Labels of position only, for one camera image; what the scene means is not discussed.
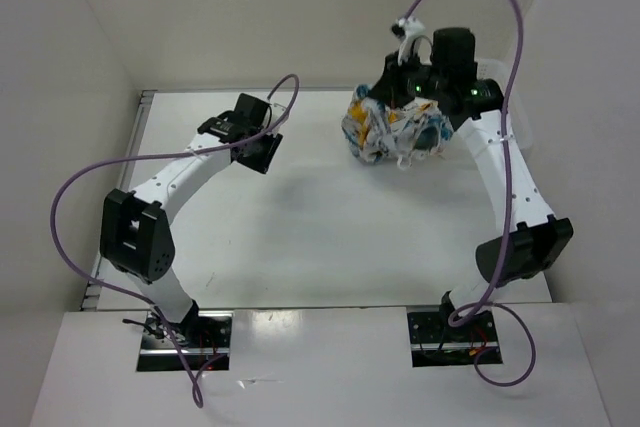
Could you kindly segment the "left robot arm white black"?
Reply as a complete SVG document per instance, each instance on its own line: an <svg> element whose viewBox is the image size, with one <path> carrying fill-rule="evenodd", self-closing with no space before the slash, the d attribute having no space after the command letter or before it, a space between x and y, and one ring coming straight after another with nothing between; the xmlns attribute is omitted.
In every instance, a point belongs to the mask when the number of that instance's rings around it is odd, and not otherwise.
<svg viewBox="0 0 640 427"><path fill-rule="evenodd" d="M233 163L266 173L288 112L242 93L233 109L204 121L184 152L151 179L128 192L114 189L104 200L100 254L166 318L163 332L177 346L191 345L211 328L172 267L171 224L197 191Z"/></svg>

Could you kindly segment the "patterned white teal yellow shorts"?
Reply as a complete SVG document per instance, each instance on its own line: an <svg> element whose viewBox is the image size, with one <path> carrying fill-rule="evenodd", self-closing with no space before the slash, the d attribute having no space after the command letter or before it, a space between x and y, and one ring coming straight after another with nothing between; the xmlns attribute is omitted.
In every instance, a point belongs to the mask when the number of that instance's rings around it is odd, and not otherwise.
<svg viewBox="0 0 640 427"><path fill-rule="evenodd" d="M394 109L373 99L370 90L368 84L354 89L341 121L355 158L367 164L394 161L406 170L415 161L442 154L454 129L437 101L417 98Z"/></svg>

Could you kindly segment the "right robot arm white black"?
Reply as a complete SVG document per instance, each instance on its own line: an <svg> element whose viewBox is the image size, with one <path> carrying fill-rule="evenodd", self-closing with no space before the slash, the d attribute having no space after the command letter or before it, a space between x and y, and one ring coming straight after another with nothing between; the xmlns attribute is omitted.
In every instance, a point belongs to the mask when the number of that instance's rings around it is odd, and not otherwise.
<svg viewBox="0 0 640 427"><path fill-rule="evenodd" d="M381 77L362 101L363 154L409 164L440 152L458 135L480 173L500 232L476 248L477 280L443 296L440 332L460 340L497 289L548 270L574 230L542 197L517 144L509 114L513 85L479 78L471 30L435 31L427 63L418 54L425 37L420 21L401 18L391 31L399 47L385 57Z"/></svg>

